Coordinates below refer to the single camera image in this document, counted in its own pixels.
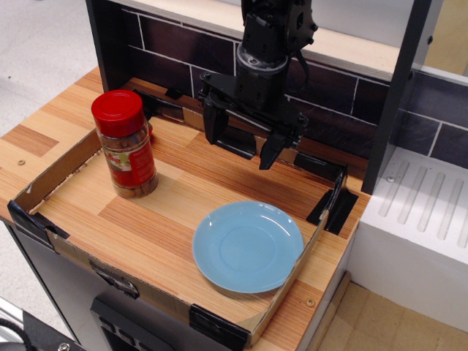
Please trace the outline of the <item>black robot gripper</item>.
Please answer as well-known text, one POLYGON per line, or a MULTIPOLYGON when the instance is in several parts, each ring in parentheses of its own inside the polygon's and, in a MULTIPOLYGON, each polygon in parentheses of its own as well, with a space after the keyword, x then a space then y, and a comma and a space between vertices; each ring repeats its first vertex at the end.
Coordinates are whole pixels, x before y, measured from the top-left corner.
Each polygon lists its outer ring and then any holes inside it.
POLYGON ((241 43, 235 56, 235 75, 208 71, 200 75, 205 136, 215 144, 231 116, 265 129, 268 137, 260 151, 259 169, 269 170, 284 148, 300 143, 308 124, 285 96, 291 55, 266 44, 241 43))

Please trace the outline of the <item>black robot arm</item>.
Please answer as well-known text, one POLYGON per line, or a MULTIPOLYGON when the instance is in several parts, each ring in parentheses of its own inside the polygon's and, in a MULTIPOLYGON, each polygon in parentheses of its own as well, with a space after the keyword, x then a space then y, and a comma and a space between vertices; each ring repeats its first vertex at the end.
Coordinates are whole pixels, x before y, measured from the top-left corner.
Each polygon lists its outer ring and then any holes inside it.
POLYGON ((204 72, 205 137, 217 144, 230 116, 266 128, 260 169, 267 170, 280 153, 300 143, 309 122, 285 96, 292 58, 307 63, 302 48, 313 43, 317 25, 310 1, 242 1, 244 36, 236 51, 236 74, 204 72))

